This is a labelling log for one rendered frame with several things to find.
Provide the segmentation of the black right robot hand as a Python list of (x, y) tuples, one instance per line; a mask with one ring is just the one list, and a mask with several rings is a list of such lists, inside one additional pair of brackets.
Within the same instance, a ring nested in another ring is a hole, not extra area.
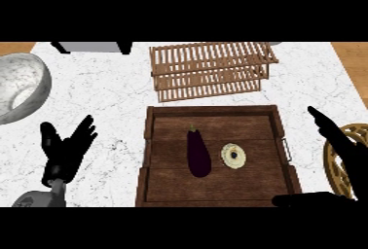
[(356, 200), (330, 192), (280, 195), (272, 198), (278, 207), (368, 207), (368, 146), (352, 143), (334, 121), (312, 107), (308, 112), (315, 118), (319, 133), (327, 138), (342, 158)]

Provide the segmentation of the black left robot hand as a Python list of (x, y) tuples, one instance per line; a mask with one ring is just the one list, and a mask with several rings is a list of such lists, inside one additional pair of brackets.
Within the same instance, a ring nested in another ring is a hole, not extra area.
[(70, 137), (61, 139), (53, 124), (40, 124), (42, 149), (48, 157), (42, 184), (51, 187), (51, 182), (61, 179), (70, 183), (77, 175), (83, 156), (98, 136), (95, 132), (93, 118), (87, 115)]

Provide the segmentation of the pale cream cupcake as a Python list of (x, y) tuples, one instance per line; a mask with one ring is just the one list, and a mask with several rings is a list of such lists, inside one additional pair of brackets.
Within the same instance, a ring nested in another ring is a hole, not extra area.
[(225, 166), (228, 166), (232, 169), (240, 169), (244, 167), (247, 156), (244, 149), (238, 144), (234, 143), (226, 144), (223, 146), (220, 156)]

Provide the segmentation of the brown wooden tray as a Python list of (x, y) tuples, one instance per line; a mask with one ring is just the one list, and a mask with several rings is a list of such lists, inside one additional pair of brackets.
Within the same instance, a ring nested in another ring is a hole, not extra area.
[[(212, 172), (203, 178), (192, 176), (186, 163), (191, 126), (200, 130), (212, 158)], [(269, 207), (274, 196), (300, 192), (275, 105), (150, 107), (144, 138), (136, 206)], [(222, 160), (229, 143), (246, 152), (240, 169)]]

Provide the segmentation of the light wooden tiered shelf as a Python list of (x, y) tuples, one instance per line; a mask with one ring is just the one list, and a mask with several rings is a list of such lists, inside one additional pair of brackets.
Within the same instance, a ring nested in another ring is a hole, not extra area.
[(269, 42), (201, 42), (150, 48), (158, 101), (170, 102), (262, 89), (278, 63)]

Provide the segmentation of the golden wicker basket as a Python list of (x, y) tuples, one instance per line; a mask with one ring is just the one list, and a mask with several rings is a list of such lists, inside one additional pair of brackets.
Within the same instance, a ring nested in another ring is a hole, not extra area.
[[(368, 124), (348, 124), (342, 132), (353, 144), (361, 142), (368, 146)], [(345, 164), (330, 142), (324, 146), (324, 168), (334, 193), (355, 199)]]

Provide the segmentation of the grey marble bowl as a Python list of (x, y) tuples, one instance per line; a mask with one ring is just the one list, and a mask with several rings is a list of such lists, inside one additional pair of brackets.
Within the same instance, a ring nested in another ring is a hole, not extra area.
[(0, 55), (0, 125), (30, 116), (52, 90), (49, 68), (33, 53)]

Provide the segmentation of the dark purple eggplant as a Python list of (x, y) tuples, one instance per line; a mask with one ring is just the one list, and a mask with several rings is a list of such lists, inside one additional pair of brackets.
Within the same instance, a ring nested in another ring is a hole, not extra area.
[(191, 126), (186, 134), (186, 162), (191, 174), (201, 178), (212, 172), (212, 158), (198, 129)]

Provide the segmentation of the grey appliance with black legs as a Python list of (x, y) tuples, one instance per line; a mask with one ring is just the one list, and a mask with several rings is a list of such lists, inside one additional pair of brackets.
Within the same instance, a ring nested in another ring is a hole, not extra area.
[(132, 53), (132, 42), (52, 42), (59, 53)]

